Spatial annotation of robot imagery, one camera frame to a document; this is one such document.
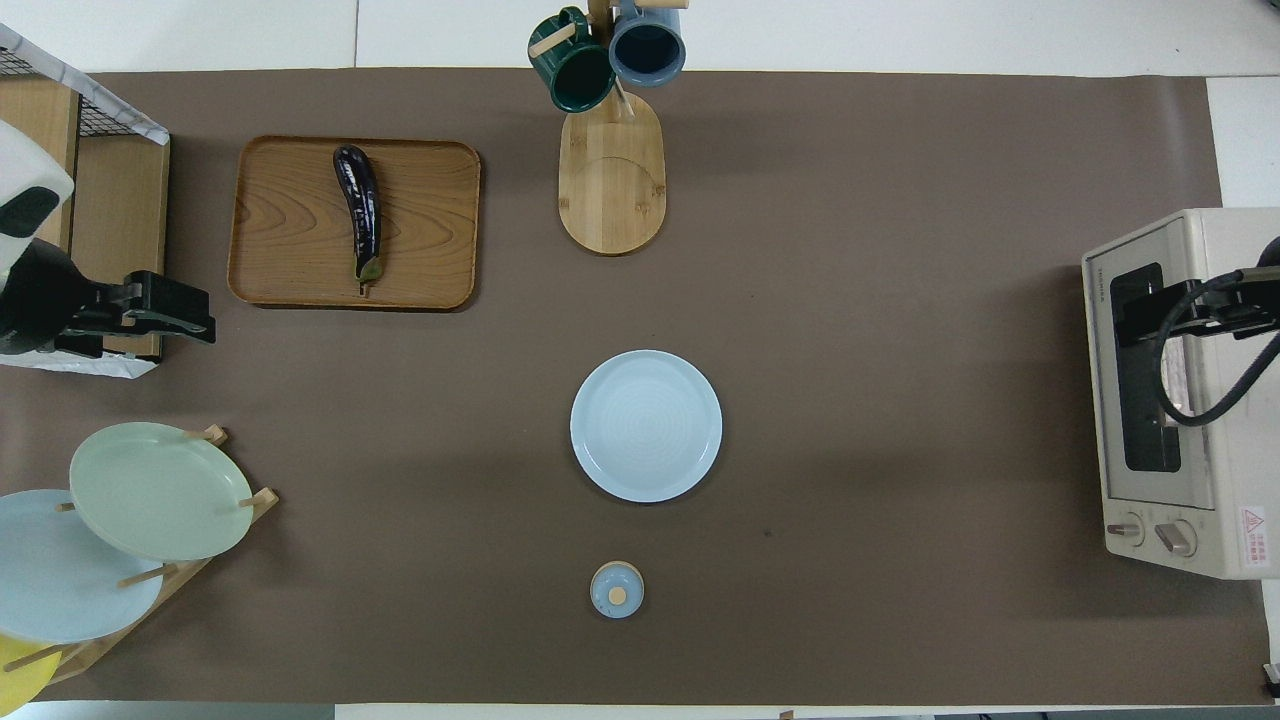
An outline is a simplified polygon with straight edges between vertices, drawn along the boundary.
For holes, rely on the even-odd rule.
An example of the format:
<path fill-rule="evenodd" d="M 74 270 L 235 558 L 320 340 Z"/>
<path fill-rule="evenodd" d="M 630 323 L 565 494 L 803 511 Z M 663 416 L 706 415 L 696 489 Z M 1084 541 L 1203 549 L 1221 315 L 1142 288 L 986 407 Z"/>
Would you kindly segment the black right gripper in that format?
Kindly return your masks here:
<path fill-rule="evenodd" d="M 1185 322 L 1175 322 L 1161 341 L 1160 323 L 1149 319 L 1165 319 L 1185 295 L 1190 300 Z M 1156 281 L 1114 281 L 1114 319 L 1121 319 L 1115 323 L 1115 345 L 1130 348 L 1183 334 L 1253 337 L 1277 331 L 1277 272 L 1231 272 L 1164 287 Z"/>

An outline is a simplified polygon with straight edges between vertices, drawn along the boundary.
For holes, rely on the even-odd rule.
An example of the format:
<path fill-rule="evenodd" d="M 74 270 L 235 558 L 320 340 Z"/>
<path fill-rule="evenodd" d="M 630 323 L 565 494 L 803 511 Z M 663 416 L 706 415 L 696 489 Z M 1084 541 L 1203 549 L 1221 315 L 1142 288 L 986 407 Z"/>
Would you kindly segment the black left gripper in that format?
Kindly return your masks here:
<path fill-rule="evenodd" d="M 100 357 L 106 337 L 182 337 L 216 342 L 216 323 L 205 290 L 154 272 L 132 272 L 127 311 L 111 297 L 122 284 L 84 277 L 70 256 L 33 240 L 3 283 L 1 354 L 55 351 Z M 182 319 L 204 319 L 204 324 Z"/>

